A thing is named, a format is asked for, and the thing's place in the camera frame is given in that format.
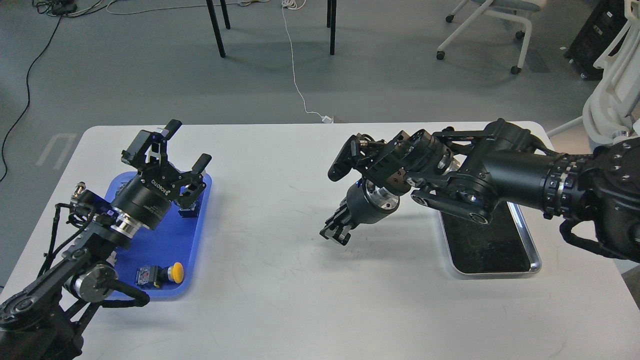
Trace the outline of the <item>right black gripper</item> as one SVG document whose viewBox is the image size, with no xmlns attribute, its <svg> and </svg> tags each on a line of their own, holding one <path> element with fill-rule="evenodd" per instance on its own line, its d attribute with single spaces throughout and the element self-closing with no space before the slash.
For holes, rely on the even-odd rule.
<svg viewBox="0 0 640 360">
<path fill-rule="evenodd" d="M 361 224 L 375 224 L 393 214 L 400 205 L 400 196 L 372 181 L 361 178 L 354 183 L 334 214 L 325 221 L 320 235 L 341 246 L 350 241 L 350 231 Z"/>
</svg>

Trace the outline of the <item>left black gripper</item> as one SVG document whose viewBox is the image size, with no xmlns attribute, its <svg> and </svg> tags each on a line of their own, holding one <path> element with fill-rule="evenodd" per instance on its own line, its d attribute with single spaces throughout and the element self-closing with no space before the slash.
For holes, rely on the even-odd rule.
<svg viewBox="0 0 640 360">
<path fill-rule="evenodd" d="M 189 208 L 206 187 L 204 174 L 211 155 L 202 153 L 192 169 L 183 173 L 168 160 L 168 141 L 182 125 L 182 121 L 172 119 L 162 129 L 140 130 L 121 152 L 121 161 L 138 171 L 110 205 L 149 230 L 158 227 L 172 204 Z"/>
</svg>

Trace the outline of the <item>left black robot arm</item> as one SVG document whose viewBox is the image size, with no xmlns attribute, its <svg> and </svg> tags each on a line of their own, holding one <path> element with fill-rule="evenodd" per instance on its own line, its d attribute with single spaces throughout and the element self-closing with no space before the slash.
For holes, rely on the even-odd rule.
<svg viewBox="0 0 640 360">
<path fill-rule="evenodd" d="M 3 360 L 71 360 L 82 354 L 83 333 L 100 308 L 143 307 L 150 296 L 119 280 L 109 263 L 137 232 L 155 230 L 172 205 L 189 208 L 205 191 L 211 156 L 189 171 L 169 161 L 167 144 L 182 126 L 141 130 L 122 151 L 136 172 L 112 201 L 78 182 L 68 203 L 55 205 L 51 240 L 36 279 L 1 305 Z"/>
</svg>

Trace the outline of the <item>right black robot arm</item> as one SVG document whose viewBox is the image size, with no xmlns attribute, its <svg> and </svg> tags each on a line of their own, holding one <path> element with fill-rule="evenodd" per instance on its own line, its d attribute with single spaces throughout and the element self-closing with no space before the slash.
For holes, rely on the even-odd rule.
<svg viewBox="0 0 640 360">
<path fill-rule="evenodd" d="M 489 224 L 499 203 L 562 217 L 560 234 L 577 248 L 606 258 L 638 262 L 639 139 L 597 146 L 591 154 L 559 153 L 530 130 L 499 118 L 483 130 L 412 135 L 390 141 L 354 134 L 327 177 L 356 170 L 320 235 L 346 245 L 360 224 L 374 224 L 398 209 L 400 196 L 444 214 Z"/>
</svg>

